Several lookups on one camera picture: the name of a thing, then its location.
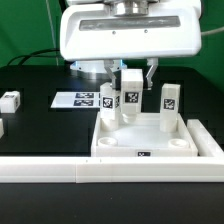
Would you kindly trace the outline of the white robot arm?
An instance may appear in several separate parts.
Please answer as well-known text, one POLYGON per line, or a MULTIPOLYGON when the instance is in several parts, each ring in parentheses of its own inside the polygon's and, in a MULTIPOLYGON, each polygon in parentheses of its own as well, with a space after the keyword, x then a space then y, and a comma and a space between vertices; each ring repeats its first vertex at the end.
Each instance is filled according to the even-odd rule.
POLYGON ((60 53, 74 74, 117 83, 130 59, 145 59, 146 79, 160 58, 194 56, 201 49, 202 0, 66 0, 60 53))

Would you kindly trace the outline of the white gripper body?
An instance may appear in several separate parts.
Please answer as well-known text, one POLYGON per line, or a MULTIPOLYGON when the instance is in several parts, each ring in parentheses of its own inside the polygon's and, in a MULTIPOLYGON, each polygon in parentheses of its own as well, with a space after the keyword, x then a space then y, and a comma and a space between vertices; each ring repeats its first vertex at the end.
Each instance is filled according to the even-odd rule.
POLYGON ((60 52, 68 61, 192 56, 201 48, 200 3, 148 3, 129 15, 123 4, 71 3, 61 18, 60 52))

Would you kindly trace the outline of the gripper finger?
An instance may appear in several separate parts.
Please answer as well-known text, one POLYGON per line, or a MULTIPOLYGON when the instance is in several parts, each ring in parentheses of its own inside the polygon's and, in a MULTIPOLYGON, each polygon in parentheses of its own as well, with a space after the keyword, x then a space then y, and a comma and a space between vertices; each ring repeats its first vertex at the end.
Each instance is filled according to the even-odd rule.
POLYGON ((112 81, 111 83, 112 88, 114 90, 119 90, 120 89, 120 73, 114 71, 114 68, 115 68, 115 62, 113 60, 104 61, 104 69, 112 81))
POLYGON ((150 58, 147 60, 147 73, 144 76, 144 88, 151 90, 153 86, 152 78, 158 68, 158 59, 150 58))

